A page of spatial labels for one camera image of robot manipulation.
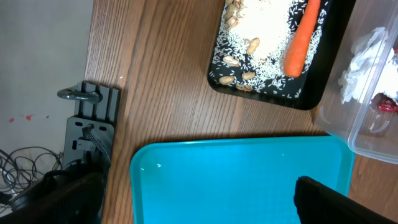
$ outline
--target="orange carrot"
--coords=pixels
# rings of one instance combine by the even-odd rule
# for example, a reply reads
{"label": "orange carrot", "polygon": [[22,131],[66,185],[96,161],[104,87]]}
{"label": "orange carrot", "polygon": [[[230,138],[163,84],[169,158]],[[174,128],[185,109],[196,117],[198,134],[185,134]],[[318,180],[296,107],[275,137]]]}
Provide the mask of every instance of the orange carrot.
{"label": "orange carrot", "polygon": [[288,77],[297,78],[303,71],[312,32],[317,24],[320,4],[321,0],[308,0],[303,18],[284,61],[284,72]]}

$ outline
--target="clear plastic container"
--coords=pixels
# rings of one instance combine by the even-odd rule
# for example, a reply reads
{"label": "clear plastic container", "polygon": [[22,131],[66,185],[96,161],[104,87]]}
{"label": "clear plastic container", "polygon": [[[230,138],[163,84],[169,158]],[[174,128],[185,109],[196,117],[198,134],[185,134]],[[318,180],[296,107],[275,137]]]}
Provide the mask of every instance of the clear plastic container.
{"label": "clear plastic container", "polygon": [[[356,1],[315,116],[315,124],[319,128],[341,138],[353,152],[395,164],[398,164],[398,114],[380,111],[378,108],[380,96],[373,100],[372,97],[388,55],[396,42],[397,10],[398,1]],[[373,62],[366,88],[361,94],[363,101],[360,103],[351,99],[349,103],[343,104],[338,79],[341,78],[343,71],[348,69],[354,57],[351,47],[355,40],[377,27],[386,28],[387,42],[378,50],[377,55],[380,59]]]}

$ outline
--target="wood grain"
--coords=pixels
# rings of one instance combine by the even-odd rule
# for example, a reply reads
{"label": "wood grain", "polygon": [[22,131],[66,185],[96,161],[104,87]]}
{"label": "wood grain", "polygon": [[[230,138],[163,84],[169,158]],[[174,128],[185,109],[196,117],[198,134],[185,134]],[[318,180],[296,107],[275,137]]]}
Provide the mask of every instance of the wood grain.
{"label": "wood grain", "polygon": [[[134,222],[129,164],[146,144],[325,134],[312,123],[314,111],[210,88],[206,75],[223,4],[95,0],[85,78],[122,89],[104,223]],[[358,157],[350,197],[398,220],[397,174],[396,166]]]}

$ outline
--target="turquoise tray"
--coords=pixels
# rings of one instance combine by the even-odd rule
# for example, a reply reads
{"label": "turquoise tray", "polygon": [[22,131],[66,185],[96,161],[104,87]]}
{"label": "turquoise tray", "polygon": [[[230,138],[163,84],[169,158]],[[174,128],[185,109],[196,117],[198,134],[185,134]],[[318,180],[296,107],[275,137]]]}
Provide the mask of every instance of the turquoise tray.
{"label": "turquoise tray", "polygon": [[130,166],[135,224],[300,223],[296,180],[347,195],[353,164],[331,136],[150,144]]}

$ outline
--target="gray wall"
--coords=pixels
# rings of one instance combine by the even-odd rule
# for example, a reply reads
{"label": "gray wall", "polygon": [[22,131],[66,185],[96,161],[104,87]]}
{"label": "gray wall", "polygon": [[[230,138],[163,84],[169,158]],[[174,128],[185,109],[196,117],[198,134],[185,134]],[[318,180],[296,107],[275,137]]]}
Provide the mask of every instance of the gray wall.
{"label": "gray wall", "polygon": [[92,7],[93,0],[0,0],[0,149],[63,150],[74,102],[57,91],[84,79]]}

